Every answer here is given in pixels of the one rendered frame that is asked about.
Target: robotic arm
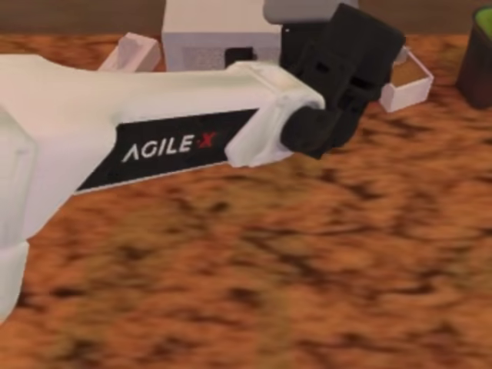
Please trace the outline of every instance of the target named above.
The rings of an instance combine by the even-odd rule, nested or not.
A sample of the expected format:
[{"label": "robotic arm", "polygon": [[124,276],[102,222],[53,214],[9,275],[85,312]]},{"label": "robotic arm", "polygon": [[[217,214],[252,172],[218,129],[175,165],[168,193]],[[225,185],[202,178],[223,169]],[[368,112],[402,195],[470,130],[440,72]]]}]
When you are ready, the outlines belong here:
[{"label": "robotic arm", "polygon": [[0,322],[18,298],[26,240],[73,194],[295,151],[320,158],[352,136],[404,36],[346,5],[316,35],[289,27],[281,66],[125,74],[0,56]]}]

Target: marbled surface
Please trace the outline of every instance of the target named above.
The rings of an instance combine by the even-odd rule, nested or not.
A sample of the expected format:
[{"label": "marbled surface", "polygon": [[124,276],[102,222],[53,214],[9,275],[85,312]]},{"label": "marbled surface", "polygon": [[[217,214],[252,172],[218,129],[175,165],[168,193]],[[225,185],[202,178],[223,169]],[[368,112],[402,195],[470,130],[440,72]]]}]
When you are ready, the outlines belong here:
[{"label": "marbled surface", "polygon": [[[1,37],[95,68],[116,37]],[[467,38],[409,37],[428,102],[369,107],[322,161],[194,171],[71,199],[32,239],[1,369],[490,369],[492,111]]]}]

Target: orange brown tabletop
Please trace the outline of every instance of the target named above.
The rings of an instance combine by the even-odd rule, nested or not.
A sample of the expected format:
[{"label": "orange brown tabletop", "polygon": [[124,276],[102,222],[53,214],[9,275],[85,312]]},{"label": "orange brown tabletop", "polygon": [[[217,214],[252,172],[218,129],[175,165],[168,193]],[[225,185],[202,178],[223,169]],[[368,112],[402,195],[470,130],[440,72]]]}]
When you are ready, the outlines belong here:
[{"label": "orange brown tabletop", "polygon": [[[118,36],[0,37],[97,68]],[[217,166],[71,199],[32,239],[2,369],[490,369],[492,111],[467,38],[409,37],[429,101],[367,110],[322,161]]]}]

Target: white arm casing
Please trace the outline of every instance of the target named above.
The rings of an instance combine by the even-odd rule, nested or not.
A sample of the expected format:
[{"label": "white arm casing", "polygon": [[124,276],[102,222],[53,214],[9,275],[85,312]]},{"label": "white arm casing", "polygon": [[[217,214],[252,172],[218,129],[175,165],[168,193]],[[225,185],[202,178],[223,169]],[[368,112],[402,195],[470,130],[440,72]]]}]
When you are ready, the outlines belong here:
[{"label": "white arm casing", "polygon": [[36,55],[0,55],[0,321],[17,301],[26,240],[111,152],[121,123],[258,109],[226,148],[233,166],[291,154],[290,115],[324,99],[274,64],[224,71],[83,71]]}]

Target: brown wall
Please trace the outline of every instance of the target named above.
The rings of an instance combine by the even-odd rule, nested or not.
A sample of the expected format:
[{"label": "brown wall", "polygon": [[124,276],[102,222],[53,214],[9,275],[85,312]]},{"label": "brown wall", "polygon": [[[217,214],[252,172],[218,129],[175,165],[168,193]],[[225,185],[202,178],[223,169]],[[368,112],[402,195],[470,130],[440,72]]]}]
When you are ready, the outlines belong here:
[{"label": "brown wall", "polygon": [[[360,0],[361,8],[406,33],[468,33],[471,12],[487,0]],[[1,33],[150,33],[165,0],[4,0]]]}]

